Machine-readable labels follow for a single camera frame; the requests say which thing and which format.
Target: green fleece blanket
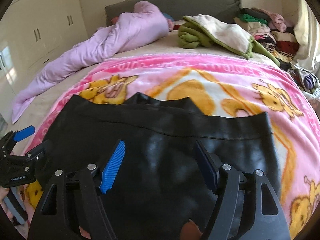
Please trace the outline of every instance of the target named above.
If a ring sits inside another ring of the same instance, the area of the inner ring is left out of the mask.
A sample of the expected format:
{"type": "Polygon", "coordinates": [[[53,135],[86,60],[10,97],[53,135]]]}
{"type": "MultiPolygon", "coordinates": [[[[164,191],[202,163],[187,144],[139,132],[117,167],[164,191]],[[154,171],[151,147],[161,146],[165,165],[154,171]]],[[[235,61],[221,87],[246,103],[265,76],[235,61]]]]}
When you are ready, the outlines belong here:
{"type": "Polygon", "coordinates": [[[260,53],[280,66],[270,52],[237,24],[223,23],[212,16],[201,14],[183,18],[186,23],[178,30],[178,44],[181,48],[211,47],[217,43],[246,59],[252,57],[253,52],[260,53]]]}

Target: black rubber fabric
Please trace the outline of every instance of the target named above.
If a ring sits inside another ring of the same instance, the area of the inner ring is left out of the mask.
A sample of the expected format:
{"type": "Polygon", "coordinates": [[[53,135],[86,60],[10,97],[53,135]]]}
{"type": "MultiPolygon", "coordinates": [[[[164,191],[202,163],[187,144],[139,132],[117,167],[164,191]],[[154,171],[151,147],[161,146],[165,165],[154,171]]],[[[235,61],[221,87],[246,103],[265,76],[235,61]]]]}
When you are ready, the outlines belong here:
{"type": "Polygon", "coordinates": [[[224,118],[203,115],[189,98],[158,101],[137,93],[122,105],[97,105],[75,95],[45,139],[54,147],[36,172],[43,186],[55,170],[83,169],[103,155],[109,158],[118,139],[125,142],[126,155],[113,188],[103,196],[120,240],[178,239],[189,219],[205,228],[216,197],[193,158],[196,140],[239,171],[263,170],[280,191],[266,113],[224,118]]]}

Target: red cloth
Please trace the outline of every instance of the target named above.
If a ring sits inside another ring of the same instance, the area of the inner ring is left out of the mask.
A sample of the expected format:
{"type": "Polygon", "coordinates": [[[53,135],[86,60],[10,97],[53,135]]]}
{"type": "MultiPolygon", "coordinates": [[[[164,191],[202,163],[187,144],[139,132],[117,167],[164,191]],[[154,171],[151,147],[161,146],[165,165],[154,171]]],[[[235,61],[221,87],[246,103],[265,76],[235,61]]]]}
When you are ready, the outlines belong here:
{"type": "Polygon", "coordinates": [[[175,25],[175,26],[173,27],[173,30],[174,30],[174,31],[177,31],[181,25],[182,25],[182,24],[177,24],[177,25],[175,25]]]}
{"type": "Polygon", "coordinates": [[[299,44],[290,41],[277,41],[277,47],[280,51],[286,52],[294,56],[296,55],[299,49],[299,44]]]}

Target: green cloth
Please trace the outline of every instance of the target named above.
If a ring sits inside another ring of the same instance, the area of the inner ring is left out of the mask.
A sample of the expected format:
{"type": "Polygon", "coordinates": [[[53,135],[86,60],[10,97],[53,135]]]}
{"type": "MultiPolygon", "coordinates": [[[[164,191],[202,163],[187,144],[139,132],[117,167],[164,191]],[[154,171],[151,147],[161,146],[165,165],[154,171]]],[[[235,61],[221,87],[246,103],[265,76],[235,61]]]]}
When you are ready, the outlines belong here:
{"type": "Polygon", "coordinates": [[[179,27],[178,30],[178,45],[184,49],[195,49],[198,46],[211,47],[214,43],[217,43],[226,49],[238,54],[246,59],[253,57],[252,52],[260,53],[270,58],[277,66],[280,66],[280,62],[267,51],[260,43],[258,43],[252,36],[249,39],[249,46],[246,53],[238,51],[229,47],[227,44],[217,40],[213,35],[209,33],[203,26],[193,21],[188,17],[183,17],[187,22],[179,27]]]}
{"type": "Polygon", "coordinates": [[[239,15],[239,19],[243,22],[247,22],[247,23],[250,23],[250,22],[260,22],[261,24],[265,24],[268,26],[268,22],[264,19],[259,19],[259,18],[255,18],[255,17],[252,17],[251,15],[249,14],[240,14],[239,15]]]}

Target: beige bedsheet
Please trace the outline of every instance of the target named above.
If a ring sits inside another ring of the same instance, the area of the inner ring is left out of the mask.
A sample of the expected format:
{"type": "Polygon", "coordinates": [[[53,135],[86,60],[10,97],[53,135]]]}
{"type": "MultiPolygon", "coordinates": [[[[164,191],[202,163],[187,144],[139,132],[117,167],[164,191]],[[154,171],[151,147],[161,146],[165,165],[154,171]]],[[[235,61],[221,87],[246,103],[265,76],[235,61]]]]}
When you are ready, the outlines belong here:
{"type": "MultiPolygon", "coordinates": [[[[178,31],[173,31],[169,33],[167,37],[162,38],[152,44],[141,47],[139,49],[134,49],[131,51],[116,54],[114,55],[114,58],[131,57],[131,56],[142,55],[142,54],[159,54],[159,53],[202,53],[202,54],[215,54],[215,55],[242,58],[241,56],[238,56],[219,45],[215,45],[214,47],[211,47],[211,48],[205,48],[205,47],[200,47],[197,49],[179,48],[177,46],[177,39],[178,39],[177,32],[178,31]]],[[[276,64],[273,63],[271,59],[261,54],[254,53],[253,58],[251,58],[250,60],[266,63],[268,65],[277,67],[276,64]]],[[[34,127],[37,128],[41,124],[42,120],[45,118],[47,113],[49,112],[53,103],[59,98],[59,96],[63,92],[65,92],[68,88],[70,88],[72,85],[74,85],[75,83],[80,81],[83,77],[85,77],[86,74],[96,66],[97,64],[78,71],[72,76],[69,76],[68,78],[66,78],[64,81],[62,81],[58,85],[47,90],[43,94],[37,96],[34,99],[34,101],[30,104],[30,106],[25,110],[25,112],[20,117],[20,119],[14,125],[12,124],[8,125],[7,131],[21,130],[29,125],[33,125],[34,127]]],[[[14,148],[14,152],[16,154],[21,153],[24,147],[26,146],[27,142],[28,140],[26,139],[17,143],[17,145],[14,148]]]]}

